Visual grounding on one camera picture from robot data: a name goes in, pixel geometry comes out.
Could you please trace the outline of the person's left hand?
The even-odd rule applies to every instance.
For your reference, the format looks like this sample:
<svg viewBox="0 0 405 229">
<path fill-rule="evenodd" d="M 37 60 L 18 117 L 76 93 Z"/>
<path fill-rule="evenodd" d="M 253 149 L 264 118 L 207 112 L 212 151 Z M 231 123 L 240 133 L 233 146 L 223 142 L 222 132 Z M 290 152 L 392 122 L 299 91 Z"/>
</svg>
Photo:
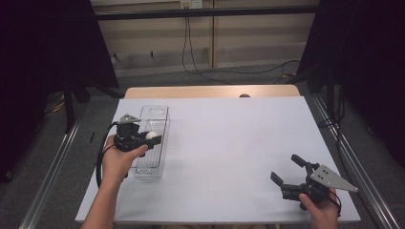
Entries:
<svg viewBox="0 0 405 229">
<path fill-rule="evenodd" d="M 133 151 L 123 153 L 117 149 L 114 143 L 114 137 L 110 135 L 107 138 L 104 150 L 105 153 L 102 159 L 102 181 L 100 184 L 102 189 L 107 187 L 119 187 L 132 167 L 133 161 L 144 155 L 148 147 L 142 145 Z"/>
</svg>

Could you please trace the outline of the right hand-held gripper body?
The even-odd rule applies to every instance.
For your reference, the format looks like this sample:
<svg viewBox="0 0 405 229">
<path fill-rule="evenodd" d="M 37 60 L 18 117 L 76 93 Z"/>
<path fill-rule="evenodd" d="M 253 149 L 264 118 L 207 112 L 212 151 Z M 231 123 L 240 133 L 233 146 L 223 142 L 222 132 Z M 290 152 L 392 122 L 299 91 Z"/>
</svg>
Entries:
<svg viewBox="0 0 405 229">
<path fill-rule="evenodd" d="M 285 184 L 282 180 L 280 188 L 283 199 L 299 201 L 300 194 L 306 194 L 314 203 L 321 203 L 330 196 L 330 188 L 357 192 L 358 188 L 337 175 L 326 165 L 307 163 L 306 182 L 300 185 Z"/>
</svg>

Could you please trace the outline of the wooden table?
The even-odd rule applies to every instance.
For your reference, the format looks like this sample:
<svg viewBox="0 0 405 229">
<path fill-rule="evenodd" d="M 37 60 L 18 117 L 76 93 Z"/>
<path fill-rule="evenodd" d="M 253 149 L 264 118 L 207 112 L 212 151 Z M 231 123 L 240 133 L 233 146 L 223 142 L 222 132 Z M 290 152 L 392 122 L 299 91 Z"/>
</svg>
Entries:
<svg viewBox="0 0 405 229">
<path fill-rule="evenodd" d="M 300 96 L 294 85 L 225 85 L 225 86 L 173 86 L 133 87 L 126 91 L 124 98 L 208 98 Z"/>
</svg>

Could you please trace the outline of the aluminium rail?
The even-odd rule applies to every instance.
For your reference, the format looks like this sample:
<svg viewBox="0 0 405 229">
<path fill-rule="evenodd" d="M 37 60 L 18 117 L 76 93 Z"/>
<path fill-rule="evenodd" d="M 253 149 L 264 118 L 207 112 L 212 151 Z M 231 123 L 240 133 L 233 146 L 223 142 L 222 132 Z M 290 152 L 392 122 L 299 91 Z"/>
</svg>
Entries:
<svg viewBox="0 0 405 229">
<path fill-rule="evenodd" d="M 80 108 L 77 112 L 77 119 L 73 123 L 73 127 L 64 135 L 64 138 L 55 154 L 53 162 L 43 179 L 40 188 L 38 189 L 32 204 L 30 205 L 26 215 L 23 217 L 18 229 L 35 229 L 36 225 L 43 213 L 48 198 L 52 192 L 53 186 L 58 178 L 63 163 L 67 154 L 70 152 L 72 144 L 75 140 L 76 133 L 82 122 L 83 116 L 87 108 Z"/>
<path fill-rule="evenodd" d="M 369 208 L 368 211 L 376 214 L 376 220 L 382 224 L 383 229 L 401 229 L 399 222 L 394 216 L 394 212 L 376 189 L 351 144 L 343 134 L 340 125 L 336 121 L 333 121 L 331 115 L 328 114 L 326 102 L 320 95 L 314 95 L 312 99 L 323 117 L 323 122 L 326 123 L 336 140 L 337 152 L 340 156 L 341 163 L 350 167 L 354 177 L 361 187 L 361 192 L 364 193 L 371 205 L 371 208 Z"/>
</svg>

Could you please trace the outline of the person's right hand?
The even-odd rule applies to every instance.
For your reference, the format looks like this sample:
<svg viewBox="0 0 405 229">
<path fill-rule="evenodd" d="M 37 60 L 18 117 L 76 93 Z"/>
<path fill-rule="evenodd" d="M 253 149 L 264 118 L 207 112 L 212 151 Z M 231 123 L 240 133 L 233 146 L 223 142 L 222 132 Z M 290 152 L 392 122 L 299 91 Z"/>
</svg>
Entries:
<svg viewBox="0 0 405 229">
<path fill-rule="evenodd" d="M 299 199 L 309 211 L 311 229 L 338 229 L 338 207 L 333 202 L 316 205 L 306 194 L 300 194 Z"/>
</svg>

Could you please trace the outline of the white board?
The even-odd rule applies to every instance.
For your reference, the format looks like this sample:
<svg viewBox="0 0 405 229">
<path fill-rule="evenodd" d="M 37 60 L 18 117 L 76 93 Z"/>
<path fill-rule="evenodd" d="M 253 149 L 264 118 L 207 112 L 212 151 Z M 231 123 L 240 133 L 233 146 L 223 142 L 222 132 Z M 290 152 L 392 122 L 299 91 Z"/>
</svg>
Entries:
<svg viewBox="0 0 405 229">
<path fill-rule="evenodd" d="M 293 155 L 336 167 L 304 97 L 122 99 L 116 115 L 139 115 L 152 105 L 169 114 L 163 174 L 123 181 L 117 223 L 308 221 L 270 179 L 276 173 L 287 183 L 304 182 Z"/>
</svg>

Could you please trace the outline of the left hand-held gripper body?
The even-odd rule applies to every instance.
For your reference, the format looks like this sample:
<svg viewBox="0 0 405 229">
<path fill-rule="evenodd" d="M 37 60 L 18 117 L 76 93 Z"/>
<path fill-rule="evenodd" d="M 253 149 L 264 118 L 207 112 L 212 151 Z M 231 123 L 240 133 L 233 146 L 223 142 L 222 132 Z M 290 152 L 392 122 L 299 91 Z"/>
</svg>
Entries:
<svg viewBox="0 0 405 229">
<path fill-rule="evenodd" d="M 140 119 L 125 114 L 117 121 L 117 133 L 114 137 L 116 147 L 122 152 L 130 152 L 142 145 L 150 146 L 145 134 L 139 133 Z"/>
</svg>

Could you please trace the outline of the black horizontal bar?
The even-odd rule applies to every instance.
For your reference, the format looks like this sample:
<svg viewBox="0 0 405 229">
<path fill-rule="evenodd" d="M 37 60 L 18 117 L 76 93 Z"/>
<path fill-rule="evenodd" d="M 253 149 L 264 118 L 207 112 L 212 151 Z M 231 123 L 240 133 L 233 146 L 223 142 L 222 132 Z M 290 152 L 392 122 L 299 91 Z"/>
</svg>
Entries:
<svg viewBox="0 0 405 229">
<path fill-rule="evenodd" d="M 95 13 L 93 17 L 97 21 L 111 21 L 111 20 L 212 17 L 212 16 L 238 16 L 238 15 L 300 14 L 300 13 L 315 13 L 317 11 L 318 11 L 317 6 L 282 6 L 282 7 L 263 7 L 263 8 L 101 12 Z"/>
</svg>

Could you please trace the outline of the black curtain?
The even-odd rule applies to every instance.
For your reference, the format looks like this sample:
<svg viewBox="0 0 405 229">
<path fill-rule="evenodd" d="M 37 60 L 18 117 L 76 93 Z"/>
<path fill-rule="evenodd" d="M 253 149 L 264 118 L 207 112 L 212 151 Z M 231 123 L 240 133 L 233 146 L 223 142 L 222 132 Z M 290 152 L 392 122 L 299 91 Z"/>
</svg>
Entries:
<svg viewBox="0 0 405 229">
<path fill-rule="evenodd" d="M 405 0 L 319 0 L 298 73 L 332 76 L 405 168 Z"/>
<path fill-rule="evenodd" d="M 47 97 L 116 88 L 91 0 L 0 0 L 0 182 L 45 114 Z"/>
</svg>

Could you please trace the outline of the white wall socket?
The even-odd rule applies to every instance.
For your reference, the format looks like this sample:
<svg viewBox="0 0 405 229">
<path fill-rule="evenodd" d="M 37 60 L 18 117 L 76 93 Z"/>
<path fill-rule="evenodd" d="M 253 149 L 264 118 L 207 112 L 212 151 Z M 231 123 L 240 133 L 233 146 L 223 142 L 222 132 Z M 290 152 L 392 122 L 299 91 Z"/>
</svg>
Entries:
<svg viewBox="0 0 405 229">
<path fill-rule="evenodd" d="M 203 7 L 203 0 L 180 0 L 181 9 L 201 9 Z"/>
</svg>

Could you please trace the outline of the clear plastic container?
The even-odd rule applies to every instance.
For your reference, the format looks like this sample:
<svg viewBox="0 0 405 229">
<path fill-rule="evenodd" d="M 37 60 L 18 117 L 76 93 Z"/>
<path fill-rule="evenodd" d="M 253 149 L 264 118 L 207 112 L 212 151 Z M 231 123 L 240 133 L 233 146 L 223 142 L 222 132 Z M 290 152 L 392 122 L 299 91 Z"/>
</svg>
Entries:
<svg viewBox="0 0 405 229">
<path fill-rule="evenodd" d="M 161 143 L 148 150 L 144 157 L 138 157 L 130 169 L 134 177 L 160 178 L 164 159 L 170 118 L 167 106 L 143 106 L 140 112 L 140 132 L 156 132 Z"/>
</svg>

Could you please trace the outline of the black stand leg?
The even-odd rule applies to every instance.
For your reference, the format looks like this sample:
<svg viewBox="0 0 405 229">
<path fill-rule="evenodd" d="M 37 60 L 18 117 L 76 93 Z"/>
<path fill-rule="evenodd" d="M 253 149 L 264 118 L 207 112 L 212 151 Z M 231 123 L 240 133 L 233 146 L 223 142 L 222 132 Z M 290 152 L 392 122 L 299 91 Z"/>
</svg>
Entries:
<svg viewBox="0 0 405 229">
<path fill-rule="evenodd" d="M 334 119 L 334 82 L 331 68 L 328 68 L 327 77 L 327 112 L 331 119 Z"/>
<path fill-rule="evenodd" d="M 63 94 L 66 114 L 65 133 L 67 134 L 75 125 L 75 110 L 73 104 L 72 90 L 70 88 L 69 79 L 67 77 L 65 77 L 63 81 Z"/>
</svg>

